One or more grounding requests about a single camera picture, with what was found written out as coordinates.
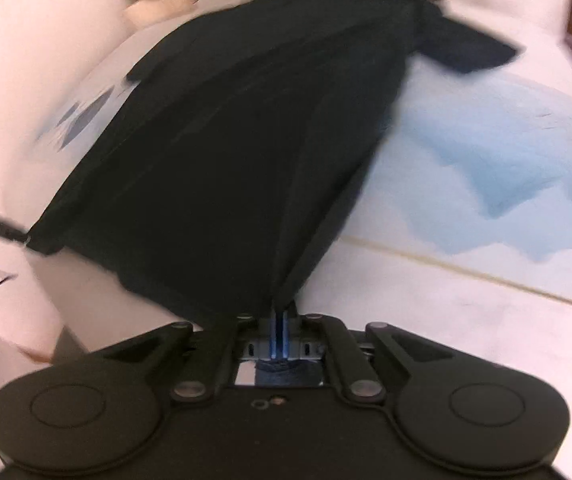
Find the black garment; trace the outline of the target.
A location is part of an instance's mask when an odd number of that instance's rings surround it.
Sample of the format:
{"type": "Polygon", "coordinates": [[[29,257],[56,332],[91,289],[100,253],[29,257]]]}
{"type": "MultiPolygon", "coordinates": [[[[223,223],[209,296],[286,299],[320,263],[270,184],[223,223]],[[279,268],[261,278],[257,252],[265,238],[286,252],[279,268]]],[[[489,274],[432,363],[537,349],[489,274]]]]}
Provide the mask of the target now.
{"type": "Polygon", "coordinates": [[[286,307],[351,214],[417,53],[470,74],[517,51],[428,0],[252,0],[195,18],[129,71],[31,249],[71,249],[205,327],[286,307]]]}

